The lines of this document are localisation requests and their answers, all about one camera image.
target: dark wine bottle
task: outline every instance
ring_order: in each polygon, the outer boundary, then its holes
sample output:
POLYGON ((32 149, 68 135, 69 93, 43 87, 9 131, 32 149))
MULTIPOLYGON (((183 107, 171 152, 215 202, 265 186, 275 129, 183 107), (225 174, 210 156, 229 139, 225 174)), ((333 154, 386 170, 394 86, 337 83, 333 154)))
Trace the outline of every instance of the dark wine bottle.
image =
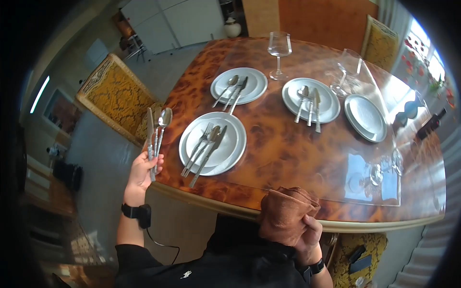
POLYGON ((439 114, 434 114, 431 119, 429 119, 421 129, 418 130, 416 136, 423 140, 426 138, 432 131, 437 129, 440 126, 440 119, 447 113, 447 110, 444 108, 439 114))

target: black sleeve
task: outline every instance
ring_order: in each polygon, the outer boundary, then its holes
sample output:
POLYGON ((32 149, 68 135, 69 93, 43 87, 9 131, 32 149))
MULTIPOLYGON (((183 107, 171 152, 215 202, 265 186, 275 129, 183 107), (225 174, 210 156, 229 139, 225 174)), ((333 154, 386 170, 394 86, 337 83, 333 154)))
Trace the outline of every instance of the black sleeve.
POLYGON ((116 245, 115 250, 117 250, 119 274, 162 266, 162 263, 155 260, 149 250, 144 247, 122 244, 116 245))

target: brown napkin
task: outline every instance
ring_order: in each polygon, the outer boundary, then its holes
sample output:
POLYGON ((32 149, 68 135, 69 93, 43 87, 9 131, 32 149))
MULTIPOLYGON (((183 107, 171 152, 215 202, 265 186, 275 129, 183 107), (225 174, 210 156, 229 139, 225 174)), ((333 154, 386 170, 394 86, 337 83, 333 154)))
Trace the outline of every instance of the brown napkin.
POLYGON ((307 226, 302 217, 315 216, 320 209, 319 199, 300 187, 269 190, 261 201, 259 236, 286 246, 294 246, 307 226))

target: glass table protector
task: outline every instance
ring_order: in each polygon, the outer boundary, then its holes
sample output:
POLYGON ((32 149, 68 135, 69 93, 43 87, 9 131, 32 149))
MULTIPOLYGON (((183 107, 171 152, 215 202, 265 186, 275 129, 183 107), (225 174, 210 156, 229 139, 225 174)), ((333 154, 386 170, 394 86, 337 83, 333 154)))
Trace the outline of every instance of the glass table protector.
MULTIPOLYGON (((337 81, 342 76, 337 66, 340 51, 294 40, 292 54, 281 58, 281 69, 290 77, 286 81, 274 81, 268 75, 276 69, 277 58, 267 52, 267 44, 267 39, 238 41, 215 75, 237 67, 250 67, 263 72, 269 84, 260 98, 236 106, 234 115, 246 129, 247 147, 232 169, 213 178, 261 189, 300 186, 325 200, 399 206, 401 180, 389 169, 389 155, 396 146, 394 132, 386 101, 366 63, 362 61, 358 75, 346 77, 343 88, 349 94, 366 96, 381 111, 387 124, 387 136, 381 143, 368 142, 353 129, 343 112, 344 99, 339 100, 339 116, 332 123, 322 125, 322 134, 314 132, 315 125, 306 127, 305 121, 294 123, 295 115, 283 103, 281 90, 291 79, 307 77, 327 86, 337 81), (382 183, 356 189, 351 179, 360 175, 362 181, 366 180, 374 164, 380 164, 385 171, 382 183)), ((220 111, 222 104, 211 108, 214 101, 207 91, 196 110, 197 117, 220 111)))

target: dining table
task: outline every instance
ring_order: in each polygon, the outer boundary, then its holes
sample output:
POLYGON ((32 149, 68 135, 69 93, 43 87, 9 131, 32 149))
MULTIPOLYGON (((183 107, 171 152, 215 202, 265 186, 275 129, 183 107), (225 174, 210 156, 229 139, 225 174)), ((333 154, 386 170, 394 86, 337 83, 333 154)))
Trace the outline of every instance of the dining table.
POLYGON ((151 188, 218 213, 255 220, 268 190, 299 186, 319 198, 321 209, 316 218, 326 232, 383 232, 442 219, 446 187, 440 140, 436 133, 424 140, 416 137, 431 118, 424 101, 414 119, 396 125, 396 113, 419 96, 398 78, 364 60, 361 76, 350 80, 350 89, 379 108, 386 122, 385 139, 373 143, 357 133, 345 115, 342 97, 338 116, 322 124, 321 133, 317 133, 315 125, 294 122, 295 115, 282 100, 282 89, 298 77, 329 87, 341 76, 337 63, 342 51, 291 39, 292 53, 281 58, 288 77, 275 81, 269 73, 276 68, 277 59, 268 53, 268 42, 264 37, 212 40, 190 63, 164 104, 172 109, 173 119, 160 149, 165 155, 163 170, 151 188), (237 67, 257 69, 268 78, 262 96, 237 105, 233 112, 246 131, 245 150, 232 168, 215 176, 199 176, 190 188, 194 174, 181 176, 181 136, 197 117, 222 110, 221 104, 212 107, 215 98, 210 85, 218 75, 237 67), (396 147, 401 148, 403 157, 401 176, 391 173, 386 184, 354 192, 350 172, 359 171, 366 178, 370 167, 389 159, 396 147))

